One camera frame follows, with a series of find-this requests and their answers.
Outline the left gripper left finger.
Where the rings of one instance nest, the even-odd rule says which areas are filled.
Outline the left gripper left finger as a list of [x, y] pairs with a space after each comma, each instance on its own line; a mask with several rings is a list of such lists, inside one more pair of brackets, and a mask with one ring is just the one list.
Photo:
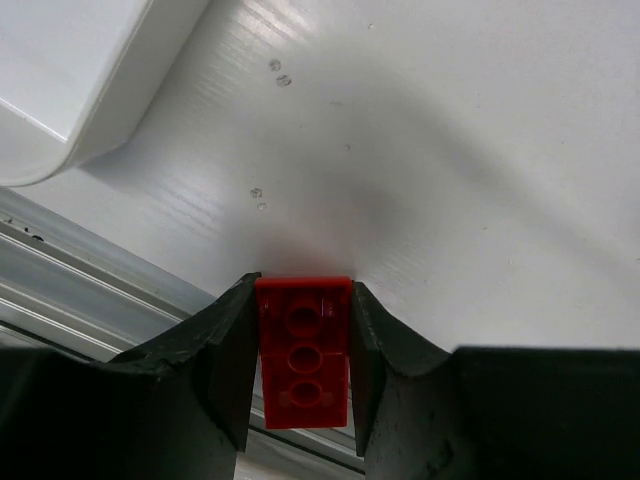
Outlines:
[[108, 362], [1, 352], [5, 479], [230, 479], [258, 353], [255, 274]]

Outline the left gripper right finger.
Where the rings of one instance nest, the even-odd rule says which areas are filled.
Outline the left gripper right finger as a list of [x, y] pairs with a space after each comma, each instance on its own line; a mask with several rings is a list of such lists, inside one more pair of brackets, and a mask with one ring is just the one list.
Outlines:
[[351, 296], [356, 451], [369, 479], [635, 479], [639, 354], [446, 352], [363, 284]]

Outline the red long brick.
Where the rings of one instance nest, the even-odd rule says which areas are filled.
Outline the red long brick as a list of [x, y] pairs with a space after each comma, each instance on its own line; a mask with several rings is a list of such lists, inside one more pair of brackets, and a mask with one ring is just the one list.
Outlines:
[[351, 292], [348, 277], [255, 281], [268, 429], [347, 425]]

